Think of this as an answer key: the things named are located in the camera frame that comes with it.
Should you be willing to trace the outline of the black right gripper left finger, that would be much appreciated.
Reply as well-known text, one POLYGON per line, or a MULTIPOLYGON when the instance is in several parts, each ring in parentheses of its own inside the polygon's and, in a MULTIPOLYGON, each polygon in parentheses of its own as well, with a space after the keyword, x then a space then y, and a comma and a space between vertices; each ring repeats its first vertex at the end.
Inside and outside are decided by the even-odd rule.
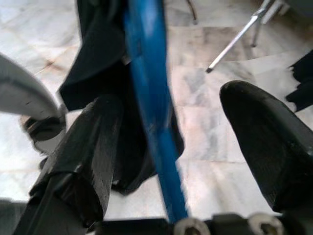
POLYGON ((14 233, 84 235, 104 218, 123 106, 114 95, 88 104, 48 157, 14 233))

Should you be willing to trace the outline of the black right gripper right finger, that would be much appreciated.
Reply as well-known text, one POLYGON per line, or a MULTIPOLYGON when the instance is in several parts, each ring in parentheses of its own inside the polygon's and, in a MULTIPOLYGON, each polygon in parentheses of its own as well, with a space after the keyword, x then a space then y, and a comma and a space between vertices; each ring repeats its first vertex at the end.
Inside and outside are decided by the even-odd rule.
POLYGON ((220 90, 240 150, 275 212, 313 208, 313 133, 283 102, 245 81, 220 90))

